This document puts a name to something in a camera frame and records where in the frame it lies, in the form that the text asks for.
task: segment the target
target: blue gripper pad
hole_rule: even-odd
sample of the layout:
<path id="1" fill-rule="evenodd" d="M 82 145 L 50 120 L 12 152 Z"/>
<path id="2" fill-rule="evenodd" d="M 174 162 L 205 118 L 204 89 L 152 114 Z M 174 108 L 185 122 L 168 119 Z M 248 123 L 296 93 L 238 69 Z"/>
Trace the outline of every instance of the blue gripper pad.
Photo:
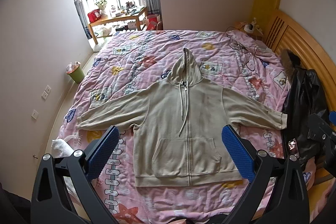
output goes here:
<path id="1" fill-rule="evenodd" d="M 88 181 L 99 177 L 113 150 L 119 142 L 119 130 L 110 127 L 86 156 L 86 178 Z"/>
<path id="2" fill-rule="evenodd" d="M 240 137 L 230 126 L 224 126 L 222 141 L 235 163 L 240 175 L 251 183 L 254 180 L 254 160 L 239 140 Z"/>
<path id="3" fill-rule="evenodd" d="M 336 112 L 335 111 L 330 112 L 329 120 L 331 123 L 333 123 L 333 125 L 336 126 Z"/>

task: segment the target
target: patterned bedspread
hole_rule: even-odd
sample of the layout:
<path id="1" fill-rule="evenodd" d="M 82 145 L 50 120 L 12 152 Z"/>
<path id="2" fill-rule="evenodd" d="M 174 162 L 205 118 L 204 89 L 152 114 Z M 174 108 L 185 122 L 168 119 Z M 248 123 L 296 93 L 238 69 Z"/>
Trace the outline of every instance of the patterned bedspread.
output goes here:
<path id="1" fill-rule="evenodd" d="M 237 42 L 246 49 L 241 50 Z M 116 32 L 78 87 L 58 137 L 78 134 L 80 142 L 69 141 L 74 149 L 84 149 L 100 138 L 101 131 L 76 131 L 76 118 L 110 99 L 165 78 L 182 55 L 183 47 L 191 50 L 204 77 L 281 111 L 289 87 L 280 61 L 262 42 L 242 32 L 232 31 L 228 35 L 197 31 Z M 241 126 L 240 135 L 256 149 L 264 149 L 271 156 L 283 156 L 279 131 Z M 312 177 L 312 171 L 305 172 L 307 182 Z M 266 207 L 274 182 L 275 179 L 270 180 L 258 214 Z M 121 223 L 163 224 L 178 216 L 204 222 L 215 214 L 229 213 L 247 184 L 247 180 L 240 180 L 193 187 L 136 188 L 133 131 L 128 130 L 120 132 L 119 144 L 100 174 L 95 190 Z"/>

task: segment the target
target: kangaroo pocket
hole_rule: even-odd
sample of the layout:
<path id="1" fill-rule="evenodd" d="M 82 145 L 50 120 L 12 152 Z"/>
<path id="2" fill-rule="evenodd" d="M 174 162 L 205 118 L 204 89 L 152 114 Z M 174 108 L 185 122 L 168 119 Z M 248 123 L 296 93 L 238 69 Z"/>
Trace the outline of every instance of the kangaroo pocket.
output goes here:
<path id="1" fill-rule="evenodd" d="M 152 158 L 152 166 L 156 176 L 187 175 L 185 139 L 161 138 Z"/>
<path id="2" fill-rule="evenodd" d="M 222 157 L 216 150 L 213 138 L 190 138 L 191 174 L 200 175 L 219 171 Z"/>

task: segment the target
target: table leg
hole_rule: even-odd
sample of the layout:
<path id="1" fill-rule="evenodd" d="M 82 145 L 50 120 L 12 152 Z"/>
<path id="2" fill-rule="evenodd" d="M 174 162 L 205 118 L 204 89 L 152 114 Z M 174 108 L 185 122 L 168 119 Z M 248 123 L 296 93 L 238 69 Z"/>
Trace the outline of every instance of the table leg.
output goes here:
<path id="1" fill-rule="evenodd" d="M 91 24 L 88 24 L 87 26 L 89 28 L 90 34 L 91 34 L 95 44 L 98 45 L 98 40 L 97 40 L 97 37 L 95 36 L 95 32 L 93 31 Z"/>
<path id="2" fill-rule="evenodd" d="M 136 24 L 136 27 L 137 27 L 138 31 L 141 31 L 141 26 L 140 26 L 140 20 L 139 20 L 139 18 L 137 18 L 135 20 L 135 24 Z"/>

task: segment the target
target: green trash can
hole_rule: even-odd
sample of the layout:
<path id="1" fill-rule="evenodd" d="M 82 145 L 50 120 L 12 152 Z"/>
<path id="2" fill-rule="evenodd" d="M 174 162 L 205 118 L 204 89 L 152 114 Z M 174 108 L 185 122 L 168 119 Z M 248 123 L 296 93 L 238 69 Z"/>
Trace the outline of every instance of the green trash can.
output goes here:
<path id="1" fill-rule="evenodd" d="M 81 66 L 79 65 L 73 72 L 71 73 L 68 73 L 68 75 L 70 75 L 70 77 L 77 83 L 77 84 L 80 84 L 85 75 L 84 75 L 84 72 L 81 68 Z"/>

